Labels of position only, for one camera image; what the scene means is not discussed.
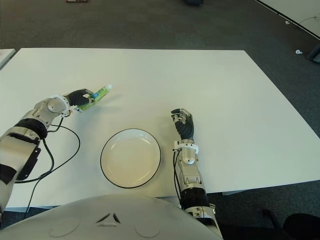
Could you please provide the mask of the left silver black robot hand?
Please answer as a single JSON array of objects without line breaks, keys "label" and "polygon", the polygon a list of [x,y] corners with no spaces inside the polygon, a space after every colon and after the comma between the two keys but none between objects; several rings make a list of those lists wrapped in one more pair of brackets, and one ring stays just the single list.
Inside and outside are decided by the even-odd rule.
[{"label": "left silver black robot hand", "polygon": [[89,97],[93,94],[91,90],[88,90],[86,88],[75,90],[73,92],[70,92],[68,94],[63,95],[70,107],[74,106],[83,106],[90,102]]}]

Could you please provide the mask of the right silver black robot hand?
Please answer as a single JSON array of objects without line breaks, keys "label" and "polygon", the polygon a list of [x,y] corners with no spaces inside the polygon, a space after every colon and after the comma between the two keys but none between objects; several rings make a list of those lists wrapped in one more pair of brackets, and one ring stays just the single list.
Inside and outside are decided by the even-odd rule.
[{"label": "right silver black robot hand", "polygon": [[171,111],[171,118],[181,140],[194,140],[194,122],[192,114],[184,108]]}]

